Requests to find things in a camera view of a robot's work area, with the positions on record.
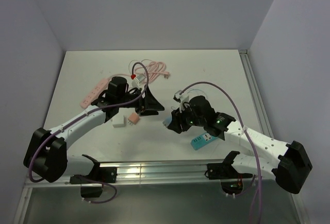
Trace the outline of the teal power strip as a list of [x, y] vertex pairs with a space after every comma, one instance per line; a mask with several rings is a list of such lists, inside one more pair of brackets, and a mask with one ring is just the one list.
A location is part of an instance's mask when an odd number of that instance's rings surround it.
[[204, 133], [192, 139], [190, 145], [194, 150], [199, 150], [216, 139], [217, 137], [211, 136], [208, 133]]

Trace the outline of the light blue charger plug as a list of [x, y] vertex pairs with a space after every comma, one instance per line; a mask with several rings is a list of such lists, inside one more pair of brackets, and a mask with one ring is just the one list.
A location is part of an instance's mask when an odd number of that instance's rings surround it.
[[171, 123], [172, 118], [171, 117], [167, 117], [162, 124], [167, 128], [169, 126], [169, 124]]

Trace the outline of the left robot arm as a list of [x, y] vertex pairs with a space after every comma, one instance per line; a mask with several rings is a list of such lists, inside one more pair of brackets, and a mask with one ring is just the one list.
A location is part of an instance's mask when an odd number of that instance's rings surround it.
[[30, 140], [23, 164], [31, 182], [55, 182], [64, 175], [83, 177], [88, 182], [100, 178], [100, 162], [91, 156], [67, 155], [67, 150], [82, 136], [115, 115], [120, 108], [133, 108], [139, 116], [158, 115], [164, 106], [149, 86], [128, 89], [123, 77], [113, 77], [108, 87], [76, 117], [51, 129], [37, 129]]

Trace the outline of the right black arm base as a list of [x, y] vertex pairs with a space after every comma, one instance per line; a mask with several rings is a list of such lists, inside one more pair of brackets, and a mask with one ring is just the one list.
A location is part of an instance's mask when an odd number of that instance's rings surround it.
[[256, 176], [249, 173], [238, 173], [232, 166], [225, 163], [209, 163], [204, 172], [209, 180], [220, 180], [221, 189], [227, 195], [240, 195], [244, 192], [244, 179], [251, 179], [248, 187], [251, 187]]

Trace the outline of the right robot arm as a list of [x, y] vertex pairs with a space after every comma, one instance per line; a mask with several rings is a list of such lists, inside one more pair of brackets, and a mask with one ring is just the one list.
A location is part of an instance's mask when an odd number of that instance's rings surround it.
[[179, 107], [172, 111], [169, 130], [178, 134], [191, 127], [202, 127], [210, 136], [235, 143], [252, 155], [231, 151], [221, 163], [207, 165], [210, 180], [251, 178], [260, 175], [274, 180], [282, 189], [298, 194], [312, 170], [304, 146], [293, 141], [286, 143], [242, 126], [234, 117], [216, 112], [204, 96], [189, 98], [176, 94]]

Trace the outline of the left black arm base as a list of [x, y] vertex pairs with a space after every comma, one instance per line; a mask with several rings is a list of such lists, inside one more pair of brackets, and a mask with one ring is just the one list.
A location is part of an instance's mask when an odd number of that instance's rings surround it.
[[[74, 175], [70, 177], [69, 183], [80, 185], [80, 195], [84, 201], [90, 201], [93, 204], [101, 204], [112, 201], [118, 193], [117, 188], [112, 185], [117, 179], [116, 167], [100, 167], [87, 176]], [[105, 187], [113, 189], [113, 195], [106, 200], [94, 200], [99, 198]]]

